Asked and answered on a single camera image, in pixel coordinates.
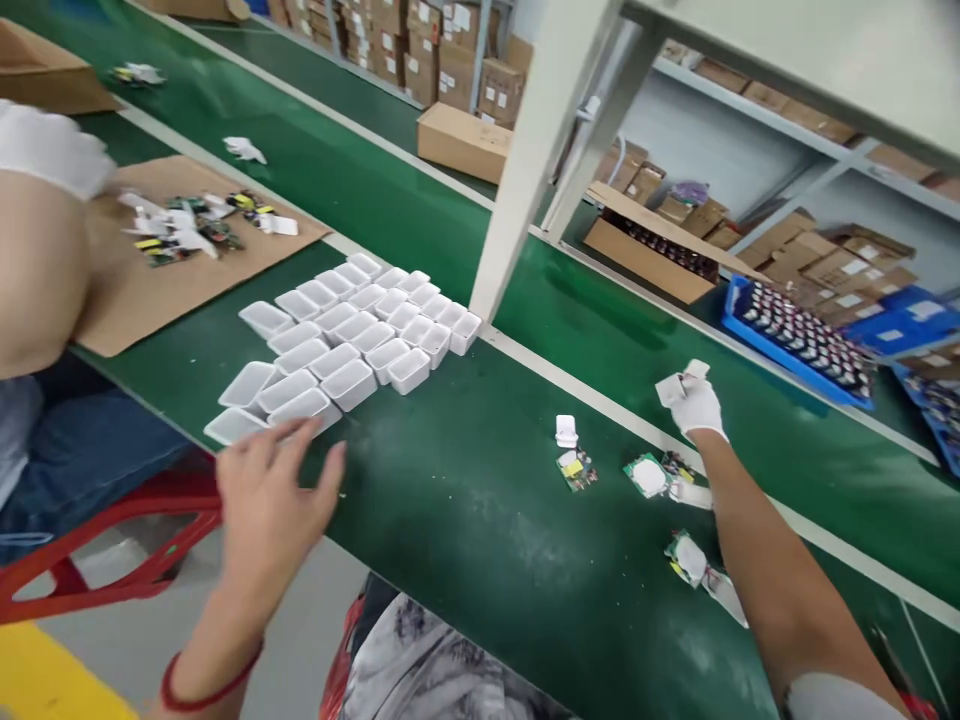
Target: red bracelet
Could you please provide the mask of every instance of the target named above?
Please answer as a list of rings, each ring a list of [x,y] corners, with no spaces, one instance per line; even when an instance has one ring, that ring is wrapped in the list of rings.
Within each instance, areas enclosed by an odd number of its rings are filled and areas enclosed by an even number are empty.
[[[253,666],[257,664],[257,660],[260,659],[260,653],[262,652],[263,638],[260,639],[260,646],[257,648],[257,652],[254,653],[254,656],[250,658],[250,662],[246,664],[237,677],[231,680],[226,687],[216,694],[203,700],[197,700],[196,702],[185,702],[173,694],[173,668],[176,667],[177,660],[180,658],[180,653],[177,653],[173,656],[173,659],[170,660],[170,664],[167,665],[167,671],[163,674],[163,684],[160,686],[160,701],[163,703],[163,709],[175,713],[194,713],[208,708],[211,705],[215,705],[236,690],[240,684],[250,676],[250,673],[253,671]]]

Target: blue jeans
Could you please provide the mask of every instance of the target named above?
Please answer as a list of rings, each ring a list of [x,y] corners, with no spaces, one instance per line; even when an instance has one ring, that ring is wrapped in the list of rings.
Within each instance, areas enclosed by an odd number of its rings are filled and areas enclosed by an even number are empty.
[[[64,535],[170,467],[191,447],[135,400],[116,388],[106,389],[109,383],[89,369],[78,370],[72,360],[65,365],[76,371],[71,373],[76,382],[59,382],[63,373],[37,376],[45,410],[30,439],[30,461],[0,510],[0,535]],[[0,567],[32,549],[0,542]]]

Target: yellow floor marking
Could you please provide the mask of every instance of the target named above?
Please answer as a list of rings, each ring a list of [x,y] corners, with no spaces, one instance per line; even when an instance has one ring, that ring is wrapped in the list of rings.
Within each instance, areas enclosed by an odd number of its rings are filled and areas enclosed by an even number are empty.
[[[33,623],[0,626],[0,718],[136,720],[137,713]]]

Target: forearm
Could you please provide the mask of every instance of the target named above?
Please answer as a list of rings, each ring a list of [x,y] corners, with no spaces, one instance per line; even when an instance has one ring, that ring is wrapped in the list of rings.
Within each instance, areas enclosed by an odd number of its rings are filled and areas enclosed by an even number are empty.
[[[63,352],[90,280],[83,203],[30,175],[0,170],[0,378],[26,375]]]
[[[724,564],[777,702],[804,673],[825,672],[863,685],[905,713],[840,594],[730,444],[710,430],[690,437],[713,491]]]
[[[180,702],[197,703],[230,685],[256,656],[272,614],[272,608],[248,602],[229,581],[221,580],[177,658],[170,680],[173,696]],[[187,714],[166,710],[158,699],[148,720],[235,720],[246,689],[244,681],[217,703]]]

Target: hand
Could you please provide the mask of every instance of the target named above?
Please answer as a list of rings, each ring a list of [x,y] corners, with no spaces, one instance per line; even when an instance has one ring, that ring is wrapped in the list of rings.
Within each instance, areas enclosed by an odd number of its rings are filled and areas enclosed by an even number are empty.
[[[673,421],[680,428],[680,432],[694,440],[690,436],[691,430],[713,430],[727,440],[720,420],[720,401],[713,391],[713,385],[708,380],[697,378],[685,378],[681,382],[687,395],[670,407]]]
[[[0,100],[0,170],[32,175],[87,202],[117,170],[105,150],[70,118]]]
[[[228,595],[266,621],[333,516],[347,444],[327,453],[316,490],[297,484],[319,420],[292,420],[236,443],[217,457],[223,499]]]

